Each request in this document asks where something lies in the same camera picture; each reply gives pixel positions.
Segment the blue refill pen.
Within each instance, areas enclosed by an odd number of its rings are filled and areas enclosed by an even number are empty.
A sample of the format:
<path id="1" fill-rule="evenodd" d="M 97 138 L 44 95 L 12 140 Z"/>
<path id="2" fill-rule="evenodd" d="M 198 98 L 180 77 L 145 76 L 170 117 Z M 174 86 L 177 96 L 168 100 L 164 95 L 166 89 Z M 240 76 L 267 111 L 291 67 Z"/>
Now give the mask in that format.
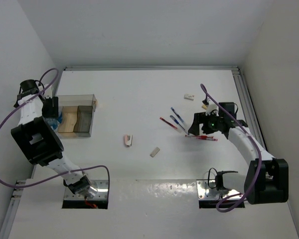
<path id="1" fill-rule="evenodd" d="M 184 121 L 184 120 L 181 118 L 181 116 L 176 112 L 176 110 L 175 110 L 173 107 L 171 107 L 170 109 L 171 109 L 172 112 L 177 116 L 177 118 L 184 124 L 185 121 Z"/>

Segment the grey white eraser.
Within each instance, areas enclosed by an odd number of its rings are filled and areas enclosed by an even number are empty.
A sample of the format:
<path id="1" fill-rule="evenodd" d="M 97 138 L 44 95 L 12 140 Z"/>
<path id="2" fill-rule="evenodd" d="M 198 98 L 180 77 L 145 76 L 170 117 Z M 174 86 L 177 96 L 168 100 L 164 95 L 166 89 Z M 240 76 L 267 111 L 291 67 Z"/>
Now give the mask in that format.
<path id="1" fill-rule="evenodd" d="M 150 157 L 155 157 L 160 151 L 160 148 L 156 147 L 151 153 Z"/>

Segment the pink stapler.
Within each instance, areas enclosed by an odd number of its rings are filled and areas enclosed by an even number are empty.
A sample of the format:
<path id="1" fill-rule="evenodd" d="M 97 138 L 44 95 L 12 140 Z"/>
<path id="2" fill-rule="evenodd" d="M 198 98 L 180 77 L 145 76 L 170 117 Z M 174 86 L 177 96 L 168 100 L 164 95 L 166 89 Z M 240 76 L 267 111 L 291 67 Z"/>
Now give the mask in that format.
<path id="1" fill-rule="evenodd" d="M 133 135 L 132 134 L 125 134 L 124 135 L 124 144 L 126 147 L 131 147 L 133 143 Z"/>

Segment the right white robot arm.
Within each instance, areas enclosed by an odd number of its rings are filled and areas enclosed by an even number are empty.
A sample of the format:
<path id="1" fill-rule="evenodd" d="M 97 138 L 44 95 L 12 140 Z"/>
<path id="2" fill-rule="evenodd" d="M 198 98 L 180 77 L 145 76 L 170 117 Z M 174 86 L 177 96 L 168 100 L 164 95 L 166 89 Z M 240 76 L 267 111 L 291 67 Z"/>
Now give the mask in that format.
<path id="1" fill-rule="evenodd" d="M 221 132 L 240 152 L 249 168 L 246 176 L 237 171 L 218 171 L 215 189 L 234 189 L 250 204 L 284 203 L 289 198 L 289 165 L 268 153 L 251 135 L 242 119 L 227 114 L 195 113 L 188 132 Z"/>

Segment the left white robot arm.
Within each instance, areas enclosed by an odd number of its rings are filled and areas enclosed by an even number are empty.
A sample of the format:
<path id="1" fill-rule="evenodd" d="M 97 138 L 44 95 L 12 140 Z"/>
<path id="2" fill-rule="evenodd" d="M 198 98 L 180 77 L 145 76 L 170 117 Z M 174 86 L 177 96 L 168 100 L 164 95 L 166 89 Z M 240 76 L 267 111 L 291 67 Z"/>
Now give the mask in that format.
<path id="1" fill-rule="evenodd" d="M 64 186 L 73 194 L 92 199 L 98 189 L 79 166 L 63 154 L 64 147 L 48 123 L 59 117 L 58 98 L 37 96 L 44 85 L 38 80 L 21 82 L 15 107 L 20 107 L 20 121 L 11 135 L 27 160 L 61 174 Z"/>

